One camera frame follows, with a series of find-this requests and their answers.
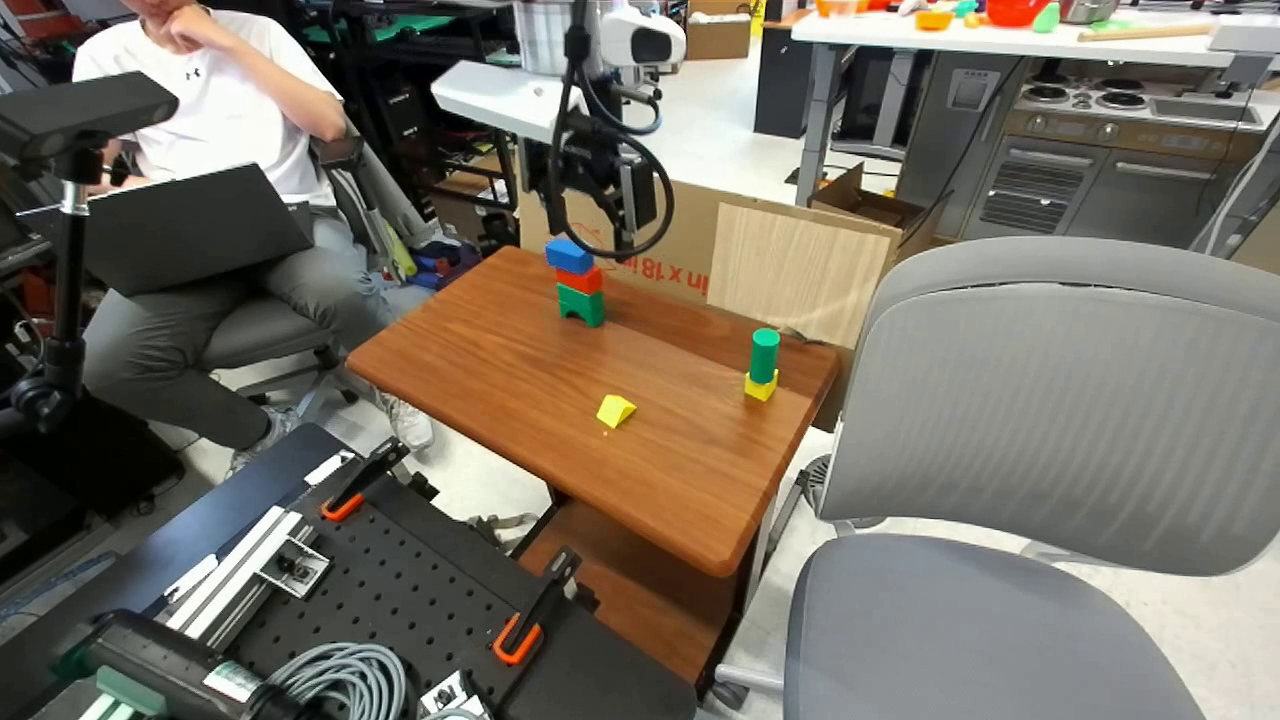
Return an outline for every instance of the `red tool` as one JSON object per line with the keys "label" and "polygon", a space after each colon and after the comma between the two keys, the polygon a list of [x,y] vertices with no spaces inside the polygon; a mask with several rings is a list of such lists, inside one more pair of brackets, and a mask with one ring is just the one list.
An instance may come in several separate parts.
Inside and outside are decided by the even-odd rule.
{"label": "red tool", "polygon": [[348,515],[357,515],[365,509],[365,487],[383,481],[403,455],[409,455],[409,449],[396,435],[386,435],[365,459],[342,465],[340,466],[342,487],[321,505],[321,515],[328,524],[342,524]]}
{"label": "red tool", "polygon": [[540,646],[544,614],[575,586],[575,562],[578,558],[559,548],[532,602],[523,610],[510,610],[508,625],[490,637],[489,646],[502,666],[529,663],[529,654]]}

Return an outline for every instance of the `mesh chair back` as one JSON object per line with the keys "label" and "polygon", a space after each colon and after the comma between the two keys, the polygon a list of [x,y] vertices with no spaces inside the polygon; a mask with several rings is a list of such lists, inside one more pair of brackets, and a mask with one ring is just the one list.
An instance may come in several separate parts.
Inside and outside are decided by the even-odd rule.
{"label": "mesh chair back", "polygon": [[429,245],[432,228],[383,158],[365,141],[350,141],[348,156],[321,156],[321,163],[357,239],[371,248],[377,271],[383,281],[417,276],[410,245]]}
{"label": "mesh chair back", "polygon": [[1274,536],[1274,430],[1274,276],[1118,239],[977,239],[877,290],[821,515],[1228,573]]}

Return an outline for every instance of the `white shirt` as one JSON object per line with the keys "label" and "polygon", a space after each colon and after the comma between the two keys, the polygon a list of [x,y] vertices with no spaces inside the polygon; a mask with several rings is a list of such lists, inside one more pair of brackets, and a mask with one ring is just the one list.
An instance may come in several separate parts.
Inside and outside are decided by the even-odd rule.
{"label": "white shirt", "polygon": [[[212,17],[285,73],[340,97],[277,21],[248,11]],[[285,204],[334,204],[328,176],[309,156],[310,136],[289,125],[278,104],[222,50],[194,48],[181,55],[160,48],[139,21],[126,21],[84,40],[71,76],[95,81],[119,73],[145,73],[181,101],[172,118],[132,130],[145,176],[175,181],[258,163]]]}

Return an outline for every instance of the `cable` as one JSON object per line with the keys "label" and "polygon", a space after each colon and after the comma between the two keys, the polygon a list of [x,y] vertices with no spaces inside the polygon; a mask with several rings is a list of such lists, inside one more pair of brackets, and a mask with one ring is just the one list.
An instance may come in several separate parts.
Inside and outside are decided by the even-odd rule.
{"label": "cable", "polygon": [[[616,118],[616,116],[598,104],[598,97],[597,97],[597,104],[598,104],[598,111],[609,116],[602,126],[598,126],[598,118],[592,118],[592,116],[568,111],[572,87],[584,87],[587,106],[592,106],[592,83],[587,83],[587,76],[584,76],[587,55],[592,55],[592,34],[587,34],[584,28],[587,28],[587,21],[584,21],[584,0],[575,0],[575,2],[572,2],[572,25],[568,25],[568,33],[565,33],[559,111],[555,111],[552,144],[546,144],[546,181],[544,181],[546,197],[544,197],[544,204],[546,204],[552,230],[565,230],[568,239],[575,239],[575,245],[578,245],[584,250],[592,250],[592,256],[631,258],[631,256],[653,250],[653,248],[668,237],[671,215],[677,215],[677,187],[671,187],[668,166],[663,166],[639,141],[631,141],[627,125],[609,125],[609,118]],[[654,230],[653,230],[649,239],[639,239],[639,245],[631,245],[631,248],[602,250],[602,248],[592,248],[587,239],[578,239],[578,230],[568,222],[565,182],[559,182],[559,148],[565,148],[565,141],[575,130],[572,125],[584,125],[584,130],[598,130],[598,136],[609,136],[612,144],[631,148],[631,153],[639,156],[639,166],[653,166],[653,170],[654,170],[661,191],[663,191],[663,215],[661,215],[661,222],[654,222]]]}
{"label": "cable", "polygon": [[315,642],[271,672],[291,699],[328,699],[348,720],[399,720],[409,674],[383,642]]}
{"label": "cable", "polygon": [[637,104],[645,104],[653,111],[653,118],[639,125],[639,126],[619,118],[619,116],[612,116],[609,104],[597,97],[597,83],[587,83],[587,81],[584,81],[584,97],[587,97],[592,116],[598,116],[609,126],[616,126],[624,136],[653,136],[663,125],[663,111],[661,111],[654,97],[637,101]]}

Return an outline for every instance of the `blue block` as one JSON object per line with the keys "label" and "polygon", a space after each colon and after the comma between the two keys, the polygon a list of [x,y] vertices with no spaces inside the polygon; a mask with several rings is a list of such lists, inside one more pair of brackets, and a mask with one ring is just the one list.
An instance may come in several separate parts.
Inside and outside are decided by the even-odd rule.
{"label": "blue block", "polygon": [[544,248],[544,256],[546,256],[546,262],[555,267],[555,271],[572,271],[572,276],[578,276],[578,271],[587,271],[597,258],[592,258],[592,250],[584,250],[575,239],[568,239],[568,237],[552,237],[546,239],[546,248]]}

